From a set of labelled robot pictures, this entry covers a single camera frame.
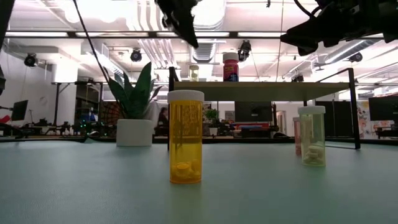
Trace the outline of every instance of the computer monitor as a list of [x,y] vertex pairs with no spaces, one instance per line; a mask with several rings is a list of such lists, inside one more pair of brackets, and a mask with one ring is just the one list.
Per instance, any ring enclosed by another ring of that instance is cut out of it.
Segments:
[[235,122],[272,121],[272,103],[235,102]]
[[369,98],[371,121],[398,120],[398,96]]
[[14,103],[14,107],[12,108],[11,121],[25,120],[26,109],[27,100]]

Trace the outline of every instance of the white flower pot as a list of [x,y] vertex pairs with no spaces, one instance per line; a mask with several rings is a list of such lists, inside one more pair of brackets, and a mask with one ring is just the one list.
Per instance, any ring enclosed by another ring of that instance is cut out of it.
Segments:
[[209,128],[209,129],[210,129],[210,135],[211,136],[217,136],[218,128]]
[[116,133],[117,146],[151,146],[152,122],[143,119],[119,119]]

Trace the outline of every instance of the black cabinet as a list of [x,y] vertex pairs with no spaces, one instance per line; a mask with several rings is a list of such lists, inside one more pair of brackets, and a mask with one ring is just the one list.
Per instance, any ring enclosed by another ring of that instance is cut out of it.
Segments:
[[325,136],[352,137],[353,119],[351,117],[351,102],[349,101],[316,101],[315,105],[324,106]]

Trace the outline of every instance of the white cap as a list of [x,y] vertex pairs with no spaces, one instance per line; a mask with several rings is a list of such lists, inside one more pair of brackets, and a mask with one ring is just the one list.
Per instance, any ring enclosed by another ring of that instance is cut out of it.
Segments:
[[174,90],[167,94],[168,103],[178,100],[195,100],[204,102],[205,94],[196,90]]
[[190,65],[189,69],[190,70],[199,70],[199,66],[198,65]]
[[238,55],[238,53],[234,53],[234,52],[223,53],[223,62],[225,62],[226,60],[239,61],[239,55]]
[[324,114],[326,113],[324,106],[303,106],[298,109],[298,114]]

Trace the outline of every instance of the shelf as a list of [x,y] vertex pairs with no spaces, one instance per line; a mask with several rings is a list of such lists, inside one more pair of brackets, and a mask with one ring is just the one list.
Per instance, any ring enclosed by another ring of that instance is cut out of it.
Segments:
[[206,101],[304,101],[348,89],[348,83],[175,82],[175,90],[198,90]]

